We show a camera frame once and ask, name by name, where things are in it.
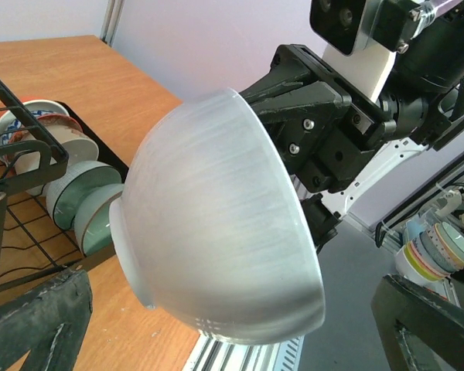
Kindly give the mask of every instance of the ceramic bowl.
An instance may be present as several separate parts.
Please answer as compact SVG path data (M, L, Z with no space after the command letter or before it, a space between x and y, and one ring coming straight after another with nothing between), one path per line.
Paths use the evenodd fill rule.
M433 275L438 278L443 278L449 275L447 271L444 271L440 268L438 264L432 259L432 257L428 254L423 245L420 236L417 236L412 240L412 253L416 256L419 264L426 267L426 269Z
M202 334L272 344L324 321L318 257L294 186L233 90L180 105L148 133L110 223L142 304Z
M61 230L69 230L81 203L96 188L121 183L116 168L99 161L82 161L67 167L66 174L46 190L46 208Z
M455 272L455 269L450 265L447 260L440 254L432 240L428 237L428 234L420 234L421 244L425 248L426 252L430 256L431 260L428 262L430 265L433 265L434 269L437 271L445 272L445 275L450 275Z
M43 123L43 117L39 118L39 122ZM94 161L98 159L99 149L98 145L91 138L87 137L82 132L72 129L68 126L51 124L46 126L46 130L63 146L69 154L68 165L74 165L82 161ZM22 141L31 141L35 138L26 133L21 139ZM20 155L15 164L14 169L17 174L24 172L31 172L36 170L39 166L40 154L39 152L28 153ZM43 185L29 189L27 192L32 196L44 196L45 187Z
M406 246L407 245L404 245L395 255L395 267L397 268L397 272L409 281L420 286L429 286L433 284L434 281L427 280L413 268L405 253Z
M69 116L69 112L67 109L62 106L61 104L54 102L52 100L46 99L36 99L32 97L24 97L20 99L24 107L28 111L37 111L37 112L47 112L47 113L57 113L57 114L65 114ZM14 114L11 111L0 111L0 134L7 130L7 127L15 122L15 126L13 128L19 128L21 123L17 121Z
M438 235L455 257L464 263L464 236L449 223L437 224Z
M428 281L438 281L442 277L433 274L425 264L423 264L419 258L418 255L415 253L413 247L412 247L412 242L406 243L405 248L404 248L404 255L408 259L409 264L424 278L426 278Z
M37 117L37 119L38 122L45 128L52 125L63 125L67 126L68 128L80 131L81 133L83 132L83 128L80 126L77 120L71 116L66 116L65 114L44 114ZM29 131L16 131L15 133L12 133L9 144L21 141L26 135L29 134ZM12 158L13 156L11 155L7 157L7 162L10 163Z
M79 248L85 255L94 254L111 243L108 210L111 202L120 197L123 188L123 184L104 185L80 204L74 218L74 231Z
M440 237L438 236L438 233L436 231L436 228L435 228L436 224L434 226L431 226L430 228L428 228L426 230L426 234L428 236L428 238L430 239L430 241L433 243L433 245L435 246L435 249L439 252L440 256L441 257L438 257L438 256L434 256L432 254L432 251L430 251L430 254L431 256L433 257L433 259L438 262L440 264L440 259L443 259L447 262L447 264L452 267L452 269L456 272L456 271L460 271L461 269L464 268L464 265L462 264L458 264L456 262L456 260L454 260L450 254L449 254L449 250L448 248L446 248L444 246L444 244L442 243Z

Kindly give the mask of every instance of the stacked bowl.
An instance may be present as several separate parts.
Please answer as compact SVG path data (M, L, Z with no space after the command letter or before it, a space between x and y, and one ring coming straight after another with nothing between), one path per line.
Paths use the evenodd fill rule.
M122 192L121 175L116 168L98 161L97 143L83 133L79 122L62 104L33 97L20 100L69 154L62 178L27 192L45 196L46 208L56 226L61 230L74 229L81 252L91 255L111 242L108 207ZM7 133L21 127L11 111L0 111L0 146L35 140L26 130ZM0 160L13 164L19 175L38 169L39 157L38 152L24 152Z
M464 268L464 236L448 223L436 223L409 240L395 256L398 272L428 286Z

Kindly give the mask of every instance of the metal rack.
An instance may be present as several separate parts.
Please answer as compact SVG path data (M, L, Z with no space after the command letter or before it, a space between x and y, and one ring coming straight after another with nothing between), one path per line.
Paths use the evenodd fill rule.
M6 169L6 166L3 162L0 162L0 173L3 173ZM35 214L33 217L24 218L15 211L16 208L20 207L35 207ZM34 232L29 230L29 226L41 223L47 225L47 236L42 236L40 238L34 235ZM39 197L30 196L27 193L20 195L18 200L10 199L9 203L6 206L5 212L5 225L3 233L21 233L27 236L30 240L30 244L23 243L22 246L10 246L7 245L6 241L3 241L2 244L2 254L4 250L36 250L38 254L42 254L45 259L48 261L47 264L41 267L31 267L31 266L22 266L14 267L5 271L0 271L0 280L5 278L6 282L0 283L0 292L13 288L15 286L34 281L35 279L45 277L50 274L57 273L62 271L66 267L77 263L82 259L82 254L80 253L79 247L75 241L75 238L72 236L72 233L68 233L65 230L60 230L55 224L49 219L48 212L44 205L44 199L41 200ZM57 237L64 236L63 241L69 244L69 247L66 249L67 252L63 253L60 256L52 256L52 254L47 251L43 245L57 239ZM35 271L34 273L24 275L22 277L8 280L7 276L10 276L13 272L17 271Z
M19 257L16 259L19 261L18 266L7 269L0 266L0 292L33 281L35 284L39 283L37 280L40 278L58 273L67 267L82 267L85 270L96 267L114 254L113 247L105 247L93 256L85 257L77 246L73 232L60 230L50 219L44 198L25 192L63 176L67 170L67 152L1 81L0 102L0 111L11 111L22 123L19 129L1 133L0 139L5 134L17 131L28 131L36 139L0 145L0 156L7 156L10 160L6 164L0 162L0 262L1 256L2 261L8 260L10 256L7 254L28 253L35 257L37 263L34 266L24 264ZM128 167L124 162L67 105L62 105L79 122L84 134L98 144L100 160L114 166L125 179ZM32 152L40 154L39 168L16 175L14 164L17 159ZM19 243L9 243L9 237L14 235L19 236Z

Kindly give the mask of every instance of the wooden table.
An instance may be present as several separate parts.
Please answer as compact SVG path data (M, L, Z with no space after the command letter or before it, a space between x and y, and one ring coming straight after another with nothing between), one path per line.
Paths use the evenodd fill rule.
M69 104L126 164L179 101L94 36L0 43L0 79L19 97ZM116 257L90 273L93 315L78 370L178 370L197 332L132 294Z

